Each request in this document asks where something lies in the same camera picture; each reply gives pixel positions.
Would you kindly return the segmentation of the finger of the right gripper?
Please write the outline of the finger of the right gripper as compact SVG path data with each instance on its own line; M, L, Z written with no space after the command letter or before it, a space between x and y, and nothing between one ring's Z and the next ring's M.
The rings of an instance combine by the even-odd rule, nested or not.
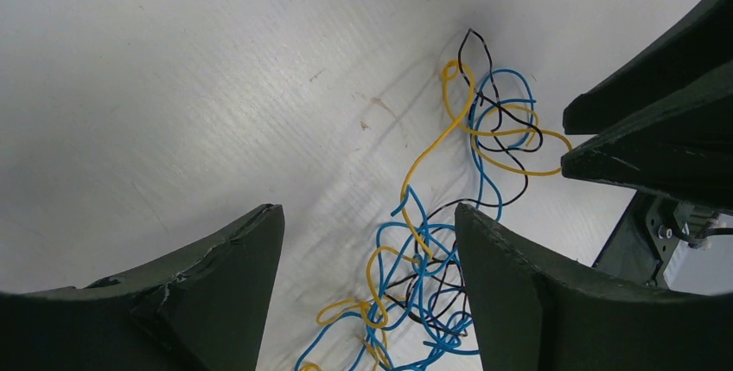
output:
M597 134L732 60L732 0L701 0L563 113L567 134Z
M561 158L562 174L732 212L732 64L652 103Z

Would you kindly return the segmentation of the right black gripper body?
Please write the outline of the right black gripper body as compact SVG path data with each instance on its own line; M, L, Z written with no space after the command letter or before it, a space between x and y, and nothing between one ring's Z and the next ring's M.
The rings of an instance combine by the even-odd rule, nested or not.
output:
M687 221L687 205L636 192L592 267L647 287L666 288L665 271Z

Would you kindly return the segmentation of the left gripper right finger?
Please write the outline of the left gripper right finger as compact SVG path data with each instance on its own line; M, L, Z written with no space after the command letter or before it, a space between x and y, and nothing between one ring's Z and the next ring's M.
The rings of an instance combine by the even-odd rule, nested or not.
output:
M731 295L610 276L466 204L455 224L486 370L731 369Z

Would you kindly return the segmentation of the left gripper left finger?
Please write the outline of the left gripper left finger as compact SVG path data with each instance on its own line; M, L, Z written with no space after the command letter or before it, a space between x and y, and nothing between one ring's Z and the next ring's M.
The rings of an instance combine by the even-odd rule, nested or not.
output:
M4 370L253 370L284 240L263 204L151 262L1 295Z

